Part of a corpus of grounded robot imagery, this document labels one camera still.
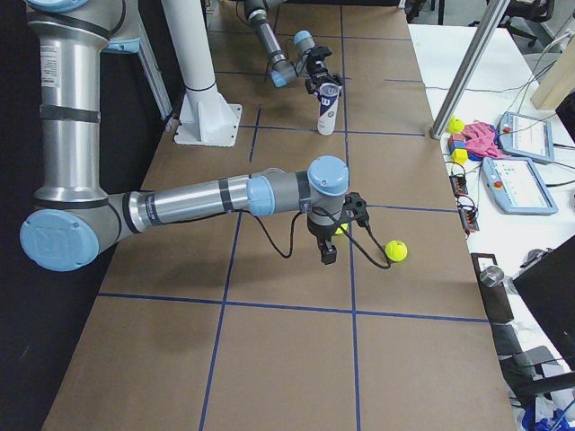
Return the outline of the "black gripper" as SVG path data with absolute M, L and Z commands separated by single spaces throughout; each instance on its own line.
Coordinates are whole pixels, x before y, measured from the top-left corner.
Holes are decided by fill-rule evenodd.
M 324 265 L 331 265 L 337 260 L 337 248 L 333 244 L 325 244 L 332 242 L 332 237 L 336 229 L 345 222 L 333 222 L 327 216 L 311 216 L 309 215 L 306 220 L 308 231 L 315 237 L 317 245 L 320 246 L 321 262 Z
M 325 46 L 314 46 L 307 50 L 305 57 L 305 69 L 308 77 L 306 85 L 334 84 L 335 78 L 329 73 L 324 60 L 332 54 Z

